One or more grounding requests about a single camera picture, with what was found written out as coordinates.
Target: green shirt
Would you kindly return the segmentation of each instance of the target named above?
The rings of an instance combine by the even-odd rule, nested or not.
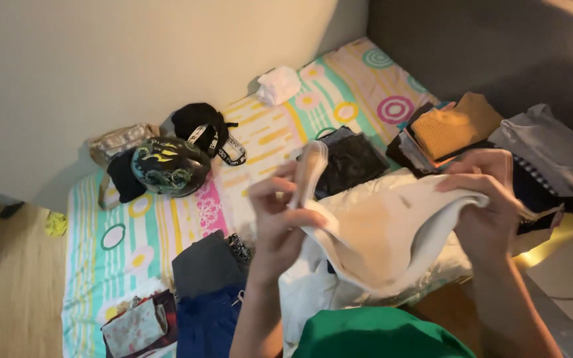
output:
[[[321,311],[304,325],[293,358],[395,357],[474,358],[437,324],[397,308],[362,307]]]

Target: helmet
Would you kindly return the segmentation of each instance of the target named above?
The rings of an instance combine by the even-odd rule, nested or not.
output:
[[[138,146],[132,171],[148,190],[177,198],[200,188],[211,170],[210,158],[180,138],[154,137]]]

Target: patterned bed sheet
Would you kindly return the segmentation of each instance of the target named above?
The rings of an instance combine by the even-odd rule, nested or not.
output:
[[[248,159],[238,167],[214,159],[212,175],[194,195],[173,199],[148,192],[102,211],[102,172],[75,185],[68,204],[65,357],[104,357],[100,327],[116,315],[117,300],[151,278],[171,279],[171,260],[184,248],[218,229],[249,233],[255,216],[247,188],[294,159],[307,140],[348,126],[383,153],[415,108],[439,102],[367,38],[298,73],[302,88],[288,102],[267,108],[250,95],[222,111],[225,121],[239,123],[230,131]],[[391,168],[399,166],[391,162]],[[110,187],[106,195],[112,201],[118,192]],[[175,349],[159,355],[175,357]]]

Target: white wall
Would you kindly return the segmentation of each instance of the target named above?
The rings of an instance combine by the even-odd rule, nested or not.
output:
[[[84,140],[223,108],[365,35],[367,0],[0,0],[0,193],[65,211]]]

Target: hand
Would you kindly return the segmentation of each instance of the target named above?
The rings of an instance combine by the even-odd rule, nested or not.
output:
[[[308,209],[288,209],[296,189],[289,179],[295,174],[297,162],[291,161],[268,179],[253,184],[249,197],[256,214],[256,251],[249,272],[249,281],[267,285],[277,283],[278,277],[295,262],[306,236],[300,226],[322,227],[326,219]]]
[[[437,185],[440,192],[468,189],[489,197],[489,205],[468,205],[461,210],[455,233],[476,268],[505,262],[509,240],[516,233],[521,202],[512,190],[512,154],[499,149],[466,152],[447,170]]]

